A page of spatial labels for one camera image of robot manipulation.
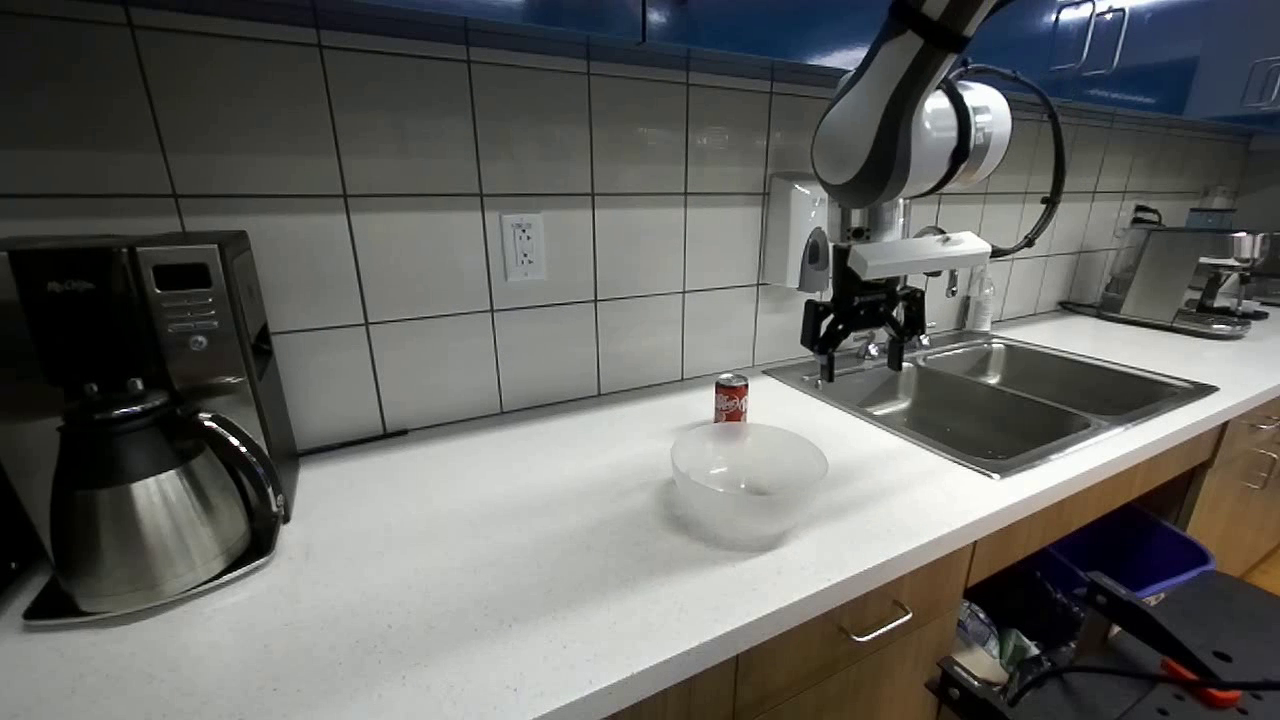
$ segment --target cable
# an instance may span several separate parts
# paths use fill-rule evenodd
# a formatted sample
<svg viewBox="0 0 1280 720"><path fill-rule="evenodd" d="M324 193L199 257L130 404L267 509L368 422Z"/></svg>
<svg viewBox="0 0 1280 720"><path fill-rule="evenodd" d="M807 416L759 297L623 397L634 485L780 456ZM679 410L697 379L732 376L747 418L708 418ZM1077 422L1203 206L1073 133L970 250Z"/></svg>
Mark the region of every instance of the cable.
<svg viewBox="0 0 1280 720"><path fill-rule="evenodd" d="M1043 234L1043 226L1052 225L1057 206L1063 204L1063 186L1070 186L1070 139L1063 139L1063 120L1057 116L1057 104L1050 98L1050 90L1042 85L1031 85L1029 75L1011 72L1011 67L989 67L989 65L959 65L956 79L1011 79L1016 87L1031 90L1050 116L1052 127L1052 181L1050 181L1050 194L1042 194L1042 221L1029 226L1029 234L1011 246L991 246L991 257L1016 257L1026 246L1037 246L1037 239Z"/></svg>
<svg viewBox="0 0 1280 720"><path fill-rule="evenodd" d="M1108 663L1057 663L1042 674L1031 674L1029 685L1019 685L1010 696L1010 707L1016 707L1031 687L1057 681L1057 674L1129 674L1129 681L1146 681L1146 685L1177 685L1177 687L1240 687L1240 692L1280 692L1280 681L1177 681L1177 674L1162 674L1162 671L1134 671L1134 667L1108 667Z"/></svg>

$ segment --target espresso machine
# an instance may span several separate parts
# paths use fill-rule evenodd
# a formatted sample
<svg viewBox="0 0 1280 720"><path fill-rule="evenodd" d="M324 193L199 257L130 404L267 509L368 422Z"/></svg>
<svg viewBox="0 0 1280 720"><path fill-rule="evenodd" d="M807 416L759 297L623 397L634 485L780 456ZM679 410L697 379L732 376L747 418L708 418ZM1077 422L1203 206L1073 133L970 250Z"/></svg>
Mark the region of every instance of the espresso machine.
<svg viewBox="0 0 1280 720"><path fill-rule="evenodd" d="M1262 311L1250 303L1256 257L1233 226L1134 226L1095 315L1236 338Z"/></svg>

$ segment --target red can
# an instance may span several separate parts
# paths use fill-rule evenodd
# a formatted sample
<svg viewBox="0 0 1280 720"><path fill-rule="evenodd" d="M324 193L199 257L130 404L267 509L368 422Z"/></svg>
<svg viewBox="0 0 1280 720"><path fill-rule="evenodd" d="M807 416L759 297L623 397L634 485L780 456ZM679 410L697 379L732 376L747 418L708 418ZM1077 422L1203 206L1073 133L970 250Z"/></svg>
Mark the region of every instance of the red can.
<svg viewBox="0 0 1280 720"><path fill-rule="evenodd" d="M746 422L747 418L747 389L746 373L715 376L715 422Z"/></svg>

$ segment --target stainless steel sink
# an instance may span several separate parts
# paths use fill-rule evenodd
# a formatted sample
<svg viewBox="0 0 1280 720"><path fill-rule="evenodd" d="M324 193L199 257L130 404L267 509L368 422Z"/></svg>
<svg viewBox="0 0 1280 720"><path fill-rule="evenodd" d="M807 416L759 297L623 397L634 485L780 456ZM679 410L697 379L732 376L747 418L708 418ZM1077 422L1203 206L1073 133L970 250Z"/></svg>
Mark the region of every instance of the stainless steel sink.
<svg viewBox="0 0 1280 720"><path fill-rule="evenodd" d="M919 365L1088 410L1105 422L1149 418L1217 391L1212 382L1011 344L999 336L926 350Z"/></svg>
<svg viewBox="0 0 1280 720"><path fill-rule="evenodd" d="M836 382L825 382L804 365L773 376L989 477L1026 470L1095 431L1212 391L991 336L930 349L903 373L846 365Z"/></svg>

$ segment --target wall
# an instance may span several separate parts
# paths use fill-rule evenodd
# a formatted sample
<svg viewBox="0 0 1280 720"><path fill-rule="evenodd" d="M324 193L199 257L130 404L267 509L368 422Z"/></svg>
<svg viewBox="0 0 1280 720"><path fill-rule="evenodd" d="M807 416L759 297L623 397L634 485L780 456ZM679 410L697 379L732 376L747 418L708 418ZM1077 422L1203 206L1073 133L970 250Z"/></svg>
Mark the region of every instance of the wall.
<svg viewBox="0 0 1280 720"><path fill-rule="evenodd" d="M755 288L773 170L807 170L825 87L9 0L0 232L247 226L306 448L801 358L801 297ZM1011 243L1043 120L912 225ZM1134 199L1233 194L1243 139L1073 110L1050 239L999 315L1095 297ZM500 214L539 212L547 282ZM931 328L956 322L931 279Z"/></svg>

